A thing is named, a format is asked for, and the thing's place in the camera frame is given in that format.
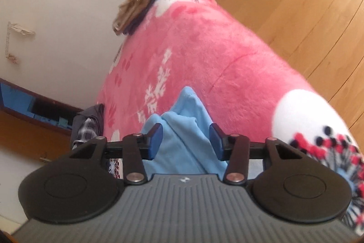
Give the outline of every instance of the plaid fabric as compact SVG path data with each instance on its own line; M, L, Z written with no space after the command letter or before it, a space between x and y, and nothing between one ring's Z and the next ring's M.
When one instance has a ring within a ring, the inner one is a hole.
M97 123L92 118L87 118L86 121L78 130L77 139L73 142L72 149L77 148L78 145L83 144L97 136L95 130L97 128Z

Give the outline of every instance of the black dot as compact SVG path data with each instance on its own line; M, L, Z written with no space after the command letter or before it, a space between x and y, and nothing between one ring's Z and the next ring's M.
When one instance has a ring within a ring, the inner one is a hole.
M323 143L324 143L324 139L321 136L316 137L317 146L322 146Z
M331 137L331 138L330 138L330 140L331 140L331 143L332 143L332 147L333 147L333 148L334 148L334 147L336 147L336 145L337 145L337 140L336 140L336 138Z
M293 148L298 148L298 141L297 140L292 140L289 145L292 146Z
M329 126L325 126L324 133L325 133L325 135L330 136L332 134L332 128Z
M341 144L342 144L343 148L345 148L345 149L348 148L348 143L345 140L342 140Z

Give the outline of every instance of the blue cloth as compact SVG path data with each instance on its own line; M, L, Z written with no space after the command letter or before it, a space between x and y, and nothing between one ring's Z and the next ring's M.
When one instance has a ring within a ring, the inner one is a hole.
M218 174L222 179L227 162L219 161L209 141L212 120L196 93L185 87L170 111L153 114L144 124L147 133L155 123L163 125L163 141L153 161L144 160L152 174Z
M137 30L140 23L144 20L145 16L147 15L149 9L152 7L156 0L150 0L147 7L140 12L138 16L136 16L128 26L125 27L123 34L125 35L133 35L134 32Z

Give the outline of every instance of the metal screw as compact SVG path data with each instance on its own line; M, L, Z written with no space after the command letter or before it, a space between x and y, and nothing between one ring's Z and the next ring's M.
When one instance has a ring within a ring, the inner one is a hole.
M241 182L245 179L245 176L244 174L234 172L226 175L226 179L231 182Z
M144 180L144 175L142 173L133 172L133 173L129 173L126 176L126 179L130 182L140 182L140 181Z

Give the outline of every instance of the beige cloth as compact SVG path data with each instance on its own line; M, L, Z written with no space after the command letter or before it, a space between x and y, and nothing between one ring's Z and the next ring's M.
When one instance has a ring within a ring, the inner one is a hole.
M126 0L119 6L112 29L116 35L123 33L129 23L149 4L150 0Z

